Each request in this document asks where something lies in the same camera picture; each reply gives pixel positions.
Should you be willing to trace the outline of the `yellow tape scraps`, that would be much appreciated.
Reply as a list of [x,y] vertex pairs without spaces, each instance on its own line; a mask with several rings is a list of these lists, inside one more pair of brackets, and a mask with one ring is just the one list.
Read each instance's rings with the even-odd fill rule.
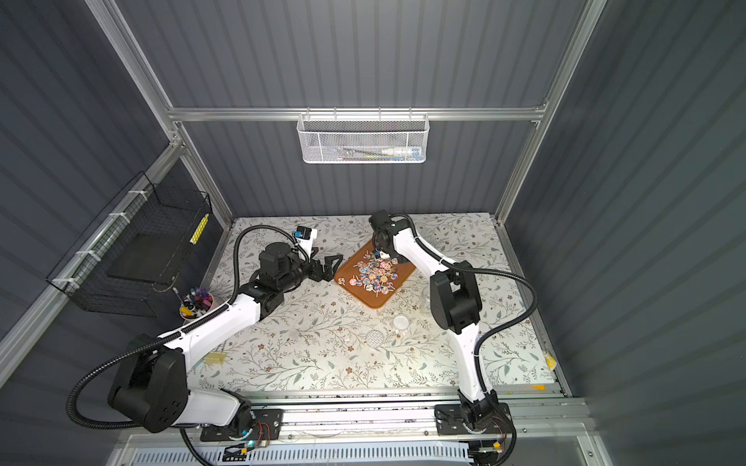
[[[547,365],[547,368],[549,372],[553,375],[553,377],[556,379],[557,376],[555,374],[555,370],[557,368],[557,361],[554,359],[553,355],[551,353],[547,353],[547,351],[544,353],[544,359]],[[547,384],[533,384],[532,387],[539,391],[546,391],[547,390]]]

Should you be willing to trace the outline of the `clear candy jar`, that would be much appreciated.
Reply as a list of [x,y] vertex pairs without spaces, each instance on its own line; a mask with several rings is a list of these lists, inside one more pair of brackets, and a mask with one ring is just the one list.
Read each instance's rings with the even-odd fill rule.
[[423,315],[431,314],[431,292],[429,289],[423,289],[419,294],[419,304]]

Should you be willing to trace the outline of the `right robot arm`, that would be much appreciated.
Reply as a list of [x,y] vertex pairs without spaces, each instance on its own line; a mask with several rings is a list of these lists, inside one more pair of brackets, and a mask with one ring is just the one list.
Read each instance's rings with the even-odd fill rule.
[[475,356],[483,303],[470,264],[456,263],[439,252],[419,235],[409,217],[397,221],[379,211],[368,221],[375,250],[412,263],[429,279],[431,316],[447,333],[456,357],[460,417],[466,429],[484,430],[495,416],[498,398],[483,379],[484,364]]

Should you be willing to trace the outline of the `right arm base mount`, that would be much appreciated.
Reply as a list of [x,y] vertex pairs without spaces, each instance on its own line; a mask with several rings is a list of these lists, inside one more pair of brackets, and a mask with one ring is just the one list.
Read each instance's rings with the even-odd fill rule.
[[508,405],[499,403],[496,410],[489,402],[478,404],[475,409],[462,404],[439,404],[433,409],[436,430],[440,436],[496,434],[510,432]]

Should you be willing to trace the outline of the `pink pen cup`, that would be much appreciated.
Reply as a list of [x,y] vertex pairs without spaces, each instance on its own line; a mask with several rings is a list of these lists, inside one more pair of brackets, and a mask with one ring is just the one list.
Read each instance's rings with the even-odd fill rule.
[[181,298],[179,314],[186,322],[197,320],[211,311],[214,297],[207,289],[194,287]]

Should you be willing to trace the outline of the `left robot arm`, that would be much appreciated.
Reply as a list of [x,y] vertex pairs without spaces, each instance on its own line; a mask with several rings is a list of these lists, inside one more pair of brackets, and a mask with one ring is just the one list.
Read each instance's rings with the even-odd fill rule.
[[238,438],[256,422],[251,402],[234,391],[188,386],[188,371],[237,332],[270,316],[285,294],[305,280],[331,282],[343,256],[301,258],[287,243],[272,243],[258,256],[260,268],[240,285],[235,300],[194,323],[158,349],[120,363],[108,404],[136,425],[157,433],[169,427],[207,424],[227,427]]

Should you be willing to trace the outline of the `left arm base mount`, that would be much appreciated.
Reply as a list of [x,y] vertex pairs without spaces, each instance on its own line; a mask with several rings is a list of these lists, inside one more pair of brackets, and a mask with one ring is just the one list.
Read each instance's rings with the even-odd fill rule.
[[284,420],[280,409],[240,410],[228,425],[202,429],[201,442],[270,442],[279,439]]

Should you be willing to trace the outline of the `pens in white basket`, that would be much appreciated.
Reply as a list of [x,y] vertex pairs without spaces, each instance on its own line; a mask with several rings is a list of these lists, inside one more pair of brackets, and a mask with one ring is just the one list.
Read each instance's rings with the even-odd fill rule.
[[341,157],[347,159],[393,160],[405,162],[420,162],[425,155],[420,147],[350,147],[338,148]]

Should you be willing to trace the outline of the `pile of colourful lollipops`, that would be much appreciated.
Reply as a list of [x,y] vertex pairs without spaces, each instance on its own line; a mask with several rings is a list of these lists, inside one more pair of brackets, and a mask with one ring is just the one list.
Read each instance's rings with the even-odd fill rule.
[[398,261],[366,254],[352,263],[350,271],[342,272],[336,279],[338,285],[349,289],[360,289],[375,296],[388,295],[396,291],[399,275]]

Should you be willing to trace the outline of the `brown wooden tray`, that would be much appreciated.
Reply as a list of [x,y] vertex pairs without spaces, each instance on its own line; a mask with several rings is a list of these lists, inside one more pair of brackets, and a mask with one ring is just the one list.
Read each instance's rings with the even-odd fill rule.
[[371,309],[383,307],[416,267],[400,259],[384,258],[371,241],[339,267],[334,281]]

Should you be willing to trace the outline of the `yellow tag on basket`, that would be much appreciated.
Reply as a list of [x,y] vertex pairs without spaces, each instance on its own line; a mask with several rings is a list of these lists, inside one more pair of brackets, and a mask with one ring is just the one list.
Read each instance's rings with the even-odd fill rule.
[[209,223],[210,215],[205,214],[202,219],[200,219],[200,222],[198,225],[196,225],[196,228],[194,229],[194,232],[192,233],[192,236],[190,237],[190,244],[196,245],[201,238],[207,224]]

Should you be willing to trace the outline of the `yellow sticky note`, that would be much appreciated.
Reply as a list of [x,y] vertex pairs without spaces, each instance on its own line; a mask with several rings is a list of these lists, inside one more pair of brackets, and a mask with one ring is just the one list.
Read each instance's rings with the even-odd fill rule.
[[227,360],[226,353],[219,353],[218,351],[211,351],[211,353],[208,353],[207,355],[203,357],[202,362],[205,365],[224,365],[226,360]]

